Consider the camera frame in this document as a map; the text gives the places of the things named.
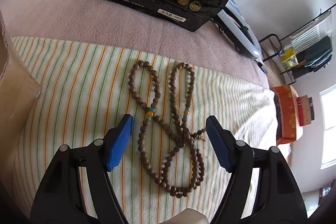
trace label sticker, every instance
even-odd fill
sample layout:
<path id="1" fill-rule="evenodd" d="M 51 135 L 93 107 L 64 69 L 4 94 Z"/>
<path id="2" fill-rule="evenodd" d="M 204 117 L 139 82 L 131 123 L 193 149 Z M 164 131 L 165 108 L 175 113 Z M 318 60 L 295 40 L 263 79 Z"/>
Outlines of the label sticker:
<path id="1" fill-rule="evenodd" d="M 175 19 L 175 20 L 178 20 L 178 21 L 181 21 L 181 22 L 185 22 L 185 18 L 179 17 L 179 16 L 174 15 L 174 14 L 172 14 L 170 12 L 165 11 L 165 10 L 159 9 L 157 12 L 160 13 L 160 14 L 162 14 L 162 15 L 165 15 L 166 17 L 170 17 L 172 19 Z"/>

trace wooden floor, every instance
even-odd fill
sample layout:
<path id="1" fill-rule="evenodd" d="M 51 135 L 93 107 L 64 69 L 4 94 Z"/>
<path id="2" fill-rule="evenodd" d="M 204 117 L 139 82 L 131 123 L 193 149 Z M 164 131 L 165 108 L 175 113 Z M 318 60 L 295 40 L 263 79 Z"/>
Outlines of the wooden floor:
<path id="1" fill-rule="evenodd" d="M 280 85 L 285 85 L 283 80 L 280 78 L 278 73 L 273 69 L 267 62 L 264 63 L 264 66 L 266 67 L 266 70 L 268 71 L 268 83 L 269 87 L 275 87 L 275 86 L 280 86 Z"/>

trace striped cloth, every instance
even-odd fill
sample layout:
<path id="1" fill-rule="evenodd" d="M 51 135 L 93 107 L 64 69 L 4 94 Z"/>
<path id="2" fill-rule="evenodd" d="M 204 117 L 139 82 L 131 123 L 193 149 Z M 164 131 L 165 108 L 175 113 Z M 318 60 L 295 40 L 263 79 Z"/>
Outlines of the striped cloth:
<path id="1" fill-rule="evenodd" d="M 219 166 L 207 136 L 198 141 L 206 175 L 201 187 L 188 198 L 172 198 L 149 178 L 141 167 L 137 139 L 144 111 L 128 91 L 128 75 L 138 60 L 149 61 L 158 71 L 162 98 L 157 108 L 173 127 L 169 107 L 169 77 L 176 60 L 163 56 L 105 45 L 34 37 L 13 37 L 13 43 L 29 71 L 42 86 L 42 92 L 26 121 L 18 143 L 14 167 L 14 198 L 29 215 L 44 172 L 58 147 L 85 146 L 102 138 L 125 113 L 134 117 L 134 134 L 110 179 L 129 223 L 160 223 L 185 208 L 193 208 L 211 220 L 219 206 L 229 174 Z M 276 110 L 274 93 L 242 79 L 194 66 L 195 90 L 188 125 L 192 132 L 205 126 L 209 115 L 237 139 L 252 147 L 268 149 L 275 145 Z M 176 79 L 177 105 L 185 104 L 185 70 Z M 137 73 L 136 86 L 150 104 L 154 90 L 147 71 Z M 173 148 L 173 143 L 157 123 L 151 123 L 146 151 L 155 171 Z M 169 181 L 188 185 L 192 173 L 190 151 L 182 149 L 175 157 Z M 244 215 L 251 213 L 258 173 L 253 173 Z M 85 168 L 81 181 L 87 211 L 95 216 Z"/>

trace blue gripper pad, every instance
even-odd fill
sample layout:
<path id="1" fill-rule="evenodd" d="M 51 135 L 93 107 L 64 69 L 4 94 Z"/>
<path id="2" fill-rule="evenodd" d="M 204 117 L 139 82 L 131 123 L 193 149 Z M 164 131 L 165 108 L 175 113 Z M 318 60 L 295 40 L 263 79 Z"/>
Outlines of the blue gripper pad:
<path id="1" fill-rule="evenodd" d="M 113 168 L 119 165 L 124 154 L 128 140 L 133 132 L 133 117 L 126 114 L 115 129 L 118 135 L 110 148 L 110 158 L 107 162 L 109 172 L 113 171 Z"/>
<path id="2" fill-rule="evenodd" d="M 231 173 L 237 162 L 235 147 L 232 143 L 236 141 L 235 138 L 230 131 L 221 127 L 215 116 L 207 118 L 206 130 L 220 166 Z"/>

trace pink blanket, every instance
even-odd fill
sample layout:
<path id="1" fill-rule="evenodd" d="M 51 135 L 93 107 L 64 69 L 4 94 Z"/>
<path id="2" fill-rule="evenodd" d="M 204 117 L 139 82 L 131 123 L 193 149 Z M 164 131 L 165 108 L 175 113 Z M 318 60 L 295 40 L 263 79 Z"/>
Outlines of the pink blanket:
<path id="1" fill-rule="evenodd" d="M 268 88 L 257 64 L 208 22 L 190 32 L 107 0 L 0 0 L 12 36 L 47 37 L 151 52 Z"/>

